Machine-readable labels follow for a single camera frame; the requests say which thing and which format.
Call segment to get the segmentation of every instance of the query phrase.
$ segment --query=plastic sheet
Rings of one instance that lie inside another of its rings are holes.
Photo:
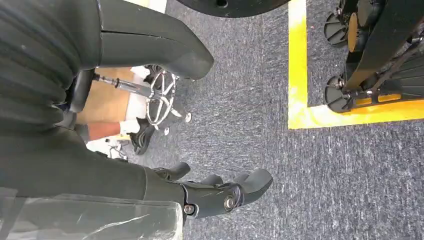
[[[183,211],[175,202],[15,194],[0,188],[0,240],[183,239]]]

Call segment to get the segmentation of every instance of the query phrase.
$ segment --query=metal bolt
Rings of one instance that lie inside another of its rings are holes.
[[[184,213],[187,214],[187,215],[194,214],[195,210],[196,210],[196,208],[193,205],[185,205],[184,206]]]
[[[227,211],[230,211],[236,205],[236,201],[233,196],[229,195],[224,200],[224,207]]]

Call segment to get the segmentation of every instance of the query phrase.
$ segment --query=yellow line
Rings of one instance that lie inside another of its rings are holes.
[[[308,107],[306,0],[288,4],[288,128],[310,129],[424,119],[424,100],[353,109],[339,114],[326,105]]]
[[[288,3],[288,125],[308,107],[306,0]]]

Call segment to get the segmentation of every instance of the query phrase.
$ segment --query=shoe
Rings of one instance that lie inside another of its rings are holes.
[[[155,127],[150,125],[147,119],[137,118],[137,122],[140,125],[140,130],[137,133],[128,133],[128,135],[134,147],[134,153],[140,156],[146,153]]]
[[[153,65],[153,64],[151,64],[151,65],[146,65],[146,66],[144,66],[144,67],[145,67],[146,69],[150,70],[150,74],[149,74],[149,75],[147,75],[147,76],[145,77],[145,79],[144,79],[144,82],[146,82],[146,83],[148,83],[148,84],[150,84],[150,85],[152,85],[153,80],[155,80],[156,75],[157,75],[159,72],[161,72],[161,71],[163,71],[163,70],[164,70],[162,67],[160,67],[160,66],[158,66],[158,65]],[[155,89],[157,89],[157,90],[160,90],[160,89],[162,88],[162,81],[159,81],[159,80],[158,80],[158,81],[156,81],[154,88],[155,88]]]

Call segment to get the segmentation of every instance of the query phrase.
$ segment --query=wooden floor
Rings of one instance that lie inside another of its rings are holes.
[[[134,74],[130,67],[98,68],[96,73],[110,78],[120,78],[132,81]],[[116,123],[125,120],[130,94],[115,89],[114,86],[103,82],[93,81],[84,111],[78,114],[77,122],[87,123]]]

